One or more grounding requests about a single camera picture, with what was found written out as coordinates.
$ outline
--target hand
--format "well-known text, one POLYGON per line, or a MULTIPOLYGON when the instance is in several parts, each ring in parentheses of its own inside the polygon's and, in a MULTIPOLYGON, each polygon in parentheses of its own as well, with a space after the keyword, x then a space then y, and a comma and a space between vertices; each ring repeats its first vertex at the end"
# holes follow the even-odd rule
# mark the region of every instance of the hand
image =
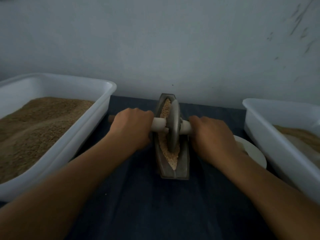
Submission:
POLYGON ((115 116, 108 135, 117 136, 121 143, 135 152, 150 143, 149 132, 153 117, 151 111, 127 108, 115 116))
POLYGON ((192 147, 208 163, 219 168, 225 159, 234 158, 241 153, 224 121, 191 116, 189 122, 193 131, 192 147))

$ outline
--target person's left hand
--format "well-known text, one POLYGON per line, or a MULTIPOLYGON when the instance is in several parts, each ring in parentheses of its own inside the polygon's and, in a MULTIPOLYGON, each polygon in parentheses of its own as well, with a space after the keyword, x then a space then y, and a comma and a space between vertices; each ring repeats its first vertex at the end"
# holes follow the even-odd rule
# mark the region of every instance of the person's left hand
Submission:
POLYGON ((130 149, 136 151, 150 143, 149 132, 154 113, 138 108, 127 108, 119 112, 110 127, 108 135, 118 137, 130 149))

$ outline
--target brown powder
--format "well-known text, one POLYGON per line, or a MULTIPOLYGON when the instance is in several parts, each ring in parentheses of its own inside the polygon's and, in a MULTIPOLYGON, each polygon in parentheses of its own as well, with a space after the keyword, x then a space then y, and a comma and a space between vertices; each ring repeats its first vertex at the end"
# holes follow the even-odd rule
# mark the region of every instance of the brown powder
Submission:
MULTIPOLYGON (((170 106, 171 106, 170 99, 167 98, 162 107, 160 118, 166 118, 169 116, 170 106)), ((180 152, 179 141, 177 143, 176 148, 174 149, 174 152, 171 153, 168 149, 166 134, 162 132, 158 133, 158 138, 159 138, 160 148, 162 150, 164 157, 167 159, 172 169, 175 170, 177 168, 178 156, 180 152)))
POLYGON ((92 104, 42 97, 0 119, 0 183, 33 166, 92 104))
POLYGON ((286 128, 279 125, 274 125, 274 127, 282 134, 294 136, 300 139, 301 141, 309 145, 312 149, 320 153, 320 138, 313 133, 305 129, 286 128))

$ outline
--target roller handle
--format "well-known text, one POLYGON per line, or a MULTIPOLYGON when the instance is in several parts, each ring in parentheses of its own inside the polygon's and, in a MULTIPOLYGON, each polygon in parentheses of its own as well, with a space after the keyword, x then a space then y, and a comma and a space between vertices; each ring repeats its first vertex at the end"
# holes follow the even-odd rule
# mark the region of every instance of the roller handle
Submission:
MULTIPOLYGON (((109 115, 108 122, 112 123, 115 119, 115 115, 109 115)), ((167 121, 164 118, 153 118, 153 122, 151 125, 151 131, 152 132, 164 132, 168 133, 169 129, 166 128, 167 121)), ((192 128, 189 123, 189 121, 183 120, 180 125, 180 135, 191 135, 192 134, 192 128)))

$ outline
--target white plastic tub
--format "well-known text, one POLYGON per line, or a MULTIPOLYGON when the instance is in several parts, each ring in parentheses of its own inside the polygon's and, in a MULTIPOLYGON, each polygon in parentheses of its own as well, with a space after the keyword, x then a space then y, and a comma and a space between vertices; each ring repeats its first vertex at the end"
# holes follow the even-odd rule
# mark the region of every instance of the white plastic tub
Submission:
POLYGON ((320 204, 320 170, 272 125, 308 130, 320 137, 320 106, 247 98, 244 129, 279 177, 320 204))
POLYGON ((86 77, 33 73, 0 82, 0 118, 35 98, 81 99, 95 103, 29 170, 0 184, 0 201, 15 197, 40 182, 74 157, 79 147, 108 110, 115 83, 86 77))

